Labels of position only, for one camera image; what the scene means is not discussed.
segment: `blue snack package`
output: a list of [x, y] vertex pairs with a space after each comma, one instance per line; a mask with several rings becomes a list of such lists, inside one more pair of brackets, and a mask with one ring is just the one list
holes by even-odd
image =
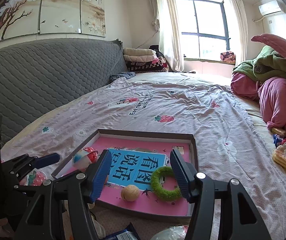
[[273, 143], [275, 144], [275, 147], [278, 147], [279, 145], [281, 145], [281, 142], [284, 140], [284, 138], [278, 134], [273, 134], [273, 138], [274, 138]]
[[124, 230], [106, 236], [103, 240], [141, 240], [132, 223]]

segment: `window sill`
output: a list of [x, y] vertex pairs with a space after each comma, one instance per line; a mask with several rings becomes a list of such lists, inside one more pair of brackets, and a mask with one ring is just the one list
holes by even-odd
[[235, 65], [235, 63], [227, 63], [219, 60], [210, 60], [210, 59], [202, 59], [202, 58], [188, 58], [185, 57], [184, 61], [200, 61], [200, 62], [211, 62], [211, 63], [222, 63], [222, 64], [228, 64], [228, 65]]

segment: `window pane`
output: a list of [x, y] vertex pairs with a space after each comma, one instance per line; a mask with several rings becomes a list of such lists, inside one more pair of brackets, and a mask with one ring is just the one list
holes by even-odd
[[221, 60], [220, 54], [226, 51], [226, 41], [214, 38], [199, 37], [201, 58]]
[[176, 0], [179, 13], [180, 31], [197, 33], [194, 5], [192, 0]]
[[221, 6], [217, 3], [195, 1], [199, 33], [225, 37]]
[[181, 36], [182, 53], [189, 58], [199, 58], [199, 38], [196, 35]]

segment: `window frame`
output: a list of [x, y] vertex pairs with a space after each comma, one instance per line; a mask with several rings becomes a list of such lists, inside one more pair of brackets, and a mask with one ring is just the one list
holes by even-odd
[[[195, 36], [198, 36], [198, 37], [207, 37], [207, 38], [214, 38], [214, 39], [225, 40], [226, 41], [226, 50], [230, 50], [230, 38], [228, 37], [228, 28], [227, 28], [227, 19], [226, 19], [226, 14], [225, 14], [225, 9], [224, 9], [224, 1], [222, 1], [222, 2], [214, 2], [214, 1], [210, 1], [210, 0], [191, 0], [191, 1], [193, 1], [193, 6], [194, 6], [194, 13], [195, 13], [197, 33], [182, 32], [182, 35], [195, 35]], [[223, 18], [223, 25], [224, 25], [225, 36], [218, 36], [218, 35], [206, 34], [206, 33], [200, 33], [199, 32], [199, 24], [198, 24], [198, 21], [197, 21], [197, 14], [196, 14], [196, 8], [195, 8], [194, 1], [211, 2], [211, 3], [216, 3], [216, 4], [220, 5], [221, 12], [222, 12], [222, 18]], [[198, 39], [198, 43], [199, 43], [199, 58], [200, 58], [201, 57], [201, 50], [200, 50], [200, 40], [199, 39]]]

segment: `window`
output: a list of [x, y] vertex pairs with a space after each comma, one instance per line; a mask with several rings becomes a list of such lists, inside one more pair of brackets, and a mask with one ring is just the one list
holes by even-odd
[[189, 58], [220, 60], [230, 50], [224, 2], [177, 0], [183, 54]]

